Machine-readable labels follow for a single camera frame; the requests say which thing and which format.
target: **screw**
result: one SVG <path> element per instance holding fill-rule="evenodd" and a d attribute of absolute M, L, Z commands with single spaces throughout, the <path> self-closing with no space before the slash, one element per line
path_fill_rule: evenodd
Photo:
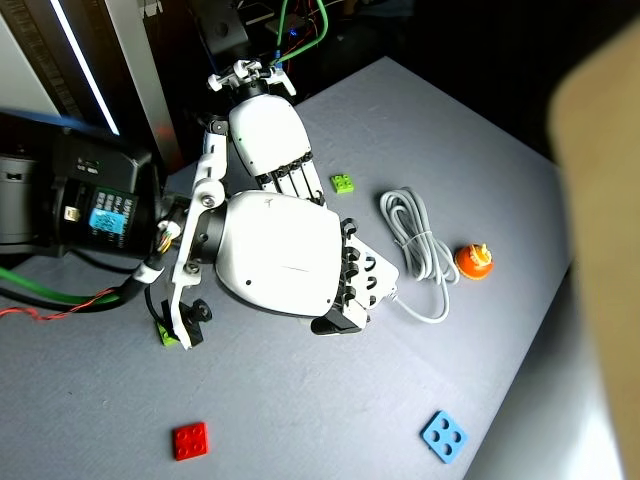
<path fill-rule="evenodd" d="M 194 262 L 189 262 L 185 264 L 184 271 L 190 275 L 194 275 L 200 271 L 200 265 Z"/>
<path fill-rule="evenodd" d="M 211 195 L 205 195 L 202 197 L 202 205 L 207 208 L 211 208 L 215 205 L 216 201 Z"/>

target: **black cable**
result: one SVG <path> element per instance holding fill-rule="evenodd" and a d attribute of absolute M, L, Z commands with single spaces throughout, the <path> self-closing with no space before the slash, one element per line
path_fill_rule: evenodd
<path fill-rule="evenodd" d="M 158 312 L 156 312 L 156 309 L 153 306 L 153 300 L 151 299 L 151 285 L 147 285 L 144 289 L 144 301 L 147 304 L 147 309 L 153 319 L 162 325 L 162 318 L 158 315 Z"/>
<path fill-rule="evenodd" d="M 92 256 L 87 255 L 86 253 L 81 252 L 79 250 L 70 250 L 70 252 L 73 253 L 76 257 L 78 257 L 80 260 L 88 263 L 93 267 L 100 268 L 102 270 L 107 270 L 109 272 L 122 273 L 127 275 L 131 275 L 133 272 L 136 271 L 135 268 L 114 267 L 113 265 L 103 263 L 100 260 L 96 260 Z"/>
<path fill-rule="evenodd" d="M 0 287 L 0 296 L 10 298 L 11 300 L 15 300 L 16 302 L 26 303 L 27 305 L 44 308 L 46 310 L 54 310 L 56 312 L 66 312 L 67 310 L 75 306 L 75 305 L 66 304 L 66 303 L 54 303 L 54 302 L 48 302 L 46 300 L 41 300 L 39 298 L 28 297 L 27 295 L 23 295 L 21 293 L 17 293 L 12 290 L 7 290 L 6 288 L 1 288 L 1 287 Z M 125 303 L 127 302 L 116 300 L 114 302 L 101 303 L 99 305 L 89 305 L 81 310 L 78 310 L 75 313 L 106 312 L 107 310 L 113 310 L 114 308 L 121 307 Z"/>

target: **light strip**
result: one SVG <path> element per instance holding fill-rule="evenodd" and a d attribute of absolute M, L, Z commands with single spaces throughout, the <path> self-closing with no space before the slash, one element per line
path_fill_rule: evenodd
<path fill-rule="evenodd" d="M 51 6 L 56 12 L 58 16 L 58 20 L 60 21 L 60 25 L 62 26 L 62 30 L 64 30 L 65 35 L 67 36 L 67 40 L 69 40 L 69 44 L 73 50 L 73 53 L 80 64 L 80 68 L 82 68 L 82 73 L 84 73 L 87 82 L 89 82 L 89 86 L 91 87 L 91 91 L 93 92 L 93 96 L 96 98 L 98 105 L 100 106 L 100 110 L 102 110 L 102 114 L 104 115 L 105 120 L 109 124 L 109 128 L 115 135 L 120 135 L 118 131 L 118 127 L 116 127 L 116 122 L 113 121 L 113 117 L 111 116 L 111 112 L 107 108 L 107 104 L 102 97 L 102 93 L 100 93 L 100 89 L 98 88 L 98 84 L 93 78 L 93 74 L 89 69 L 89 65 L 87 61 L 84 59 L 84 55 L 82 54 L 82 50 L 80 50 L 80 45 L 78 45 L 78 41 L 76 40 L 76 36 L 73 34 L 73 30 L 71 30 L 71 26 L 69 25 L 69 21 L 67 20 L 67 16 L 64 14 L 64 10 L 62 10 L 62 6 L 60 5 L 59 0 L 51 0 Z"/>

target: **gray table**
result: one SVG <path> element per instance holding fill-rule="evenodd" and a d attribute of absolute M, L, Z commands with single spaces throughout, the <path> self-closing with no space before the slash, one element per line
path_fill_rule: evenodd
<path fill-rule="evenodd" d="M 213 275 L 188 293 L 214 308 L 205 343 L 165 349 L 142 299 L 48 324 L 0 327 L 0 468 L 10 479 L 460 479 L 491 424 L 569 262 L 556 168 L 391 60 L 304 102 L 331 208 L 395 263 L 400 295 L 425 312 L 437 289 L 406 274 L 377 210 L 410 185 L 452 247 L 486 242 L 496 267 L 450 289 L 441 325 L 383 302 L 363 334 L 313 336 L 258 312 Z M 328 177 L 354 177 L 350 195 Z M 232 189 L 250 185 L 235 163 Z M 191 172 L 172 184 L 188 189 Z M 26 276 L 73 293 L 119 281 L 74 258 L 38 258 Z M 159 289 L 155 290 L 157 301 Z M 7 304 L 0 299 L 0 304 Z M 420 431 L 440 409 L 469 442 L 451 465 Z M 206 421 L 212 452 L 177 463 L 171 429 Z"/>

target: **orange round object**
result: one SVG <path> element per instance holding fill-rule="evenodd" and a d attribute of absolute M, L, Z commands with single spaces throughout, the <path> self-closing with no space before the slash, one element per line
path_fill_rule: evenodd
<path fill-rule="evenodd" d="M 493 258 L 485 244 L 461 248 L 455 261 L 460 273 L 471 280 L 482 280 L 493 270 Z"/>

